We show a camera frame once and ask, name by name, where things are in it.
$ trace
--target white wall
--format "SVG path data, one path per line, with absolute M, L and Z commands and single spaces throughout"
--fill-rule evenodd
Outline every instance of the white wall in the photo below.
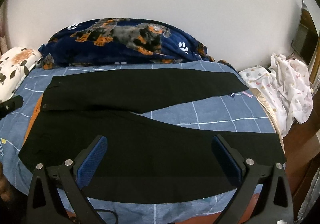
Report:
M 320 29 L 320 9 L 304 0 Z M 216 60 L 244 69 L 290 53 L 302 0 L 7 0 L 10 47 L 38 48 L 60 29 L 95 18 L 159 20 L 190 33 Z

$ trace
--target paw print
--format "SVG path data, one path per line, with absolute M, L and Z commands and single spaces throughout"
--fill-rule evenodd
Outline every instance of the paw print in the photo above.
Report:
M 179 42 L 179 47 L 180 47 L 180 50 L 188 54 L 188 47 L 186 47 L 186 44 L 184 42 Z
M 78 25 L 79 25 L 79 23 L 74 24 L 74 25 L 71 25 L 71 26 L 69 26 L 69 27 L 68 27 L 68 30 L 75 29 L 75 28 L 77 28 L 77 27 L 78 27 Z

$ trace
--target bed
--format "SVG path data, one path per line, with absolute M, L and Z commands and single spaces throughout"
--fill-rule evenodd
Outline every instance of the bed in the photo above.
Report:
M 0 121 L 1 162 L 4 174 L 9 182 L 21 192 L 28 194 L 32 173 L 29 172 L 18 158 L 24 136 L 28 128 L 34 106 L 51 81 L 52 76 L 63 76 L 91 71 L 112 69 L 156 69 L 180 68 L 197 69 L 214 72 L 232 72 L 230 67 L 209 61 L 193 61 L 180 64 L 114 64 L 91 67 L 66 67 L 43 70 L 33 69 L 24 79 L 15 94 L 24 99 L 23 106 L 7 115 Z M 154 120 L 179 125 L 181 127 L 202 130 L 222 130 L 234 132 L 275 132 L 273 125 L 262 106 L 250 90 L 227 96 L 179 104 L 159 109 L 146 114 L 145 117 Z M 59 191 L 65 207 L 72 211 L 63 191 Z M 203 198 L 191 202 L 175 204 L 126 204 L 89 199 L 96 209 L 109 209 L 117 212 L 120 223 L 170 223 L 179 222 L 194 216 L 209 215 L 220 212 L 228 204 L 235 191 L 218 196 Z M 108 213 L 103 218 L 113 223 L 114 217 Z

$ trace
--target black pants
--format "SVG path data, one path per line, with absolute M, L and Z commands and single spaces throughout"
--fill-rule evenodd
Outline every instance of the black pants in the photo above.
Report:
M 154 77 L 152 80 L 146 77 L 149 73 L 157 77 L 156 87 Z M 163 73 L 168 73 L 174 80 L 167 82 L 169 78 L 166 77 L 161 80 Z M 125 74 L 129 74 L 131 81 L 123 86 L 127 82 Z M 89 186 L 83 189 L 88 197 L 153 204 L 190 201 L 232 190 L 234 187 L 211 151 L 212 137 L 218 133 L 244 158 L 253 158 L 265 165 L 285 162 L 277 134 L 188 129 L 126 111 L 127 105 L 133 111 L 148 111 L 148 107 L 155 109 L 165 107 L 167 103 L 182 103 L 220 95 L 223 91 L 234 93 L 247 89 L 234 74 L 133 69 L 71 76 L 53 78 L 43 96 L 44 109 L 39 113 L 19 157 L 30 171 L 40 162 L 46 166 L 59 165 L 66 159 L 75 158 L 97 134 L 106 136 L 107 153 Z M 83 85 L 76 85 L 81 78 L 85 78 L 81 81 Z M 214 86 L 217 79 L 220 85 Z M 113 89 L 117 86 L 127 94 L 117 89 L 115 92 L 119 92 L 120 98 L 115 95 Z M 188 94 L 177 95 L 182 89 Z M 143 93 L 146 102 L 142 101 Z M 106 109 L 108 106 L 117 109 Z

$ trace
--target orange fabric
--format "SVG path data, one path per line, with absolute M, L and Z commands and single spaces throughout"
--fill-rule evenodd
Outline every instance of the orange fabric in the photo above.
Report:
M 252 212 L 253 212 L 253 209 L 258 201 L 258 198 L 259 198 L 259 195 L 260 194 L 254 194 L 251 198 L 251 201 L 247 207 L 247 209 L 245 210 L 241 220 L 239 221 L 239 223 L 243 223 L 245 221 L 247 221 Z M 211 215 L 207 215 L 207 216 L 198 216 L 198 217 L 193 217 L 191 219 L 188 219 L 188 220 L 185 220 L 183 222 L 179 222 L 179 223 L 176 223 L 176 224 L 212 224 L 213 222 L 215 222 L 215 220 L 219 217 L 221 213 L 218 212 L 218 213 L 215 213 L 215 214 L 211 214 Z
M 33 126 L 33 123 L 35 122 L 35 120 L 36 120 L 36 118 L 37 118 L 37 116 L 38 116 L 38 114 L 40 112 L 42 96 L 43 95 L 41 95 L 41 97 L 38 99 L 37 104 L 35 106 L 35 109 L 33 110 L 32 117 L 31 117 L 31 120 L 29 122 L 28 129 L 27 129 L 26 135 L 24 136 L 24 140 L 23 140 L 23 144 L 22 145 L 24 145 L 24 143 L 25 143 L 25 141 L 26 141 L 26 139 L 27 139 L 27 137 L 28 137 L 28 135 L 30 133 L 30 130 L 31 130 L 32 126 Z

